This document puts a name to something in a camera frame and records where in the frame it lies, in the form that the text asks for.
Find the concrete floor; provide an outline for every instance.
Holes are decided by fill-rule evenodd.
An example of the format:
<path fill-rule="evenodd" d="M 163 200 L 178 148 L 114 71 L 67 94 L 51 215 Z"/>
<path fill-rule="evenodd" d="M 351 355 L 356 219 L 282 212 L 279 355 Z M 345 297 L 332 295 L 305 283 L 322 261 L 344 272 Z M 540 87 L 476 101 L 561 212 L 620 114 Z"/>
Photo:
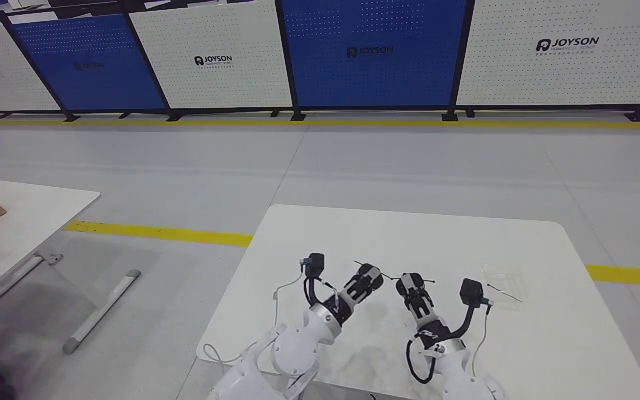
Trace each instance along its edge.
<path fill-rule="evenodd" d="M 479 118 L 625 121 L 618 113 Z M 585 264 L 639 267 L 638 133 L 0 127 L 0 179 L 101 192 L 79 219 L 243 234 L 274 203 L 548 220 L 565 227 Z M 244 249 L 73 232 L 53 242 L 65 254 L 62 274 L 39 267 L 0 301 L 0 367 L 20 399 L 204 399 L 219 366 L 196 360 L 195 347 Z M 142 279 L 76 353 L 63 355 L 89 300 L 104 298 L 130 268 Z M 640 286 L 596 285 L 640 359 Z M 316 384 L 307 398 L 371 397 Z"/>

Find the white table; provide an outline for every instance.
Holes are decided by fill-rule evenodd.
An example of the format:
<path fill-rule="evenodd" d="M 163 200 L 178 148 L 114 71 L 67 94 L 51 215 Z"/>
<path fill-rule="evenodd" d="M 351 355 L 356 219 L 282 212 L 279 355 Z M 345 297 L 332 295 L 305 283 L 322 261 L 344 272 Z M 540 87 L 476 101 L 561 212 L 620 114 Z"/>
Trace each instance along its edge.
<path fill-rule="evenodd" d="M 198 357 L 208 360 L 202 345 L 212 343 L 223 359 L 233 358 L 267 332 L 274 289 L 294 279 L 298 260 L 311 252 L 325 254 L 322 276 L 335 286 L 356 271 L 354 259 L 391 276 L 419 272 L 435 279 L 427 289 L 452 329 L 466 310 L 458 295 L 462 279 L 491 283 L 494 272 L 503 271 L 506 280 L 494 286 L 511 279 L 524 302 L 505 301 L 485 288 L 498 304 L 478 354 L 479 375 L 491 373 L 514 400 L 625 399 L 640 393 L 640 368 L 566 232 L 553 222 L 274 205 L 216 309 Z M 301 282 L 280 292 L 279 322 L 291 327 L 302 323 L 308 307 Z M 463 336 L 471 351 L 482 337 L 483 316 L 477 312 Z M 316 381 L 438 398 L 440 379 L 423 386 L 409 374 L 404 346 L 413 333 L 415 323 L 387 280 L 356 307 L 335 344 L 322 346 Z M 275 372 L 267 356 L 260 368 Z"/>
<path fill-rule="evenodd" d="M 0 295 L 42 261 L 53 266 L 62 259 L 45 242 L 100 196 L 98 192 L 0 181 Z M 110 293 L 106 304 L 87 318 L 63 346 L 70 354 L 140 275 L 131 270 Z"/>

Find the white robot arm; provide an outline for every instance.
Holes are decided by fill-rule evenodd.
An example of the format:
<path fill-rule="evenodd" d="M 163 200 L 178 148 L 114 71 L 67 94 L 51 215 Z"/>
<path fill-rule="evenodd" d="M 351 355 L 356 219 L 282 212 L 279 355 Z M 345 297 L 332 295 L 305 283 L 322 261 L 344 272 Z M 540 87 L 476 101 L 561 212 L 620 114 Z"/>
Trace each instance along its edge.
<path fill-rule="evenodd" d="M 426 378 L 420 378 L 411 364 L 410 351 L 413 340 L 407 343 L 406 357 L 411 375 L 420 383 L 427 384 L 437 373 L 444 377 L 444 400 L 508 400 L 502 387 L 490 376 L 484 379 L 467 372 L 469 351 L 460 339 L 469 329 L 473 311 L 481 304 L 487 306 L 487 314 L 493 303 L 486 299 L 479 282 L 465 279 L 460 289 L 460 298 L 468 306 L 462 326 L 451 332 L 446 323 L 433 310 L 433 301 L 424 287 L 419 274 L 403 274 L 396 283 L 398 293 L 418 325 L 415 339 L 420 339 L 424 350 L 421 354 L 431 367 Z"/>
<path fill-rule="evenodd" d="M 216 384 L 207 400 L 296 399 L 318 374 L 318 344 L 333 344 L 355 306 L 383 283 L 378 268 L 363 264 L 340 293 L 320 302 L 314 283 L 322 282 L 324 255 L 313 253 L 302 265 L 306 275 L 305 295 L 310 305 L 304 312 L 304 326 L 292 329 L 279 324 L 274 327 L 241 354 L 240 360 Z M 258 357 L 270 346 L 274 369 L 289 378 L 284 392 L 273 389 L 258 369 Z"/>

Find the yellow floor line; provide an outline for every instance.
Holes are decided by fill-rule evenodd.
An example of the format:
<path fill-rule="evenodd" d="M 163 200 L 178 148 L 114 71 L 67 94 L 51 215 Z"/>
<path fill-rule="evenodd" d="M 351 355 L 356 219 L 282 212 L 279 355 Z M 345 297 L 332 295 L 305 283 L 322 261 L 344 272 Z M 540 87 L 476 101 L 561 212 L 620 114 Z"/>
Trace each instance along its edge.
<path fill-rule="evenodd" d="M 591 279 L 594 281 L 640 285 L 640 268 L 587 265 L 587 270 L 589 271 L 589 275 L 591 275 Z"/>
<path fill-rule="evenodd" d="M 72 221 L 65 228 L 67 231 L 99 233 L 141 237 L 147 239 L 174 240 L 180 242 L 208 243 L 221 246 L 249 247 L 252 236 L 235 233 L 189 231 L 184 229 L 156 228 L 152 226 L 136 226 L 121 224 L 105 224 L 101 222 Z"/>
<path fill-rule="evenodd" d="M 72 221 L 65 230 L 235 247 L 249 247 L 251 239 L 253 238 L 251 235 L 239 235 L 235 233 L 191 231 L 89 221 Z M 594 281 L 640 285 L 640 268 L 605 267 L 599 265 L 587 265 L 586 267 Z"/>
<path fill-rule="evenodd" d="M 360 127 L 360 128 L 484 128 L 484 129 L 640 129 L 634 122 L 543 122 L 543 121 L 395 121 L 395 120 L 309 120 L 292 122 L 288 119 L 265 120 L 210 120 L 193 121 L 184 119 L 176 122 L 156 121 L 90 121 L 79 119 L 75 122 L 62 121 L 0 121 L 0 127 Z"/>

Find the blue partition panel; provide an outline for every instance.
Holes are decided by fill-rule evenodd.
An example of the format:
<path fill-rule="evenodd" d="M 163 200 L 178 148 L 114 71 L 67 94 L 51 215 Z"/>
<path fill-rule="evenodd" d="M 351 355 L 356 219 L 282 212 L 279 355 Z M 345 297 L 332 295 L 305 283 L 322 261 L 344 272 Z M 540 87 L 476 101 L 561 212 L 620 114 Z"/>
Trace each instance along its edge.
<path fill-rule="evenodd" d="M 449 104 L 467 0 L 282 0 L 298 101 Z"/>
<path fill-rule="evenodd" d="M 68 110 L 163 109 L 123 15 L 14 25 Z"/>

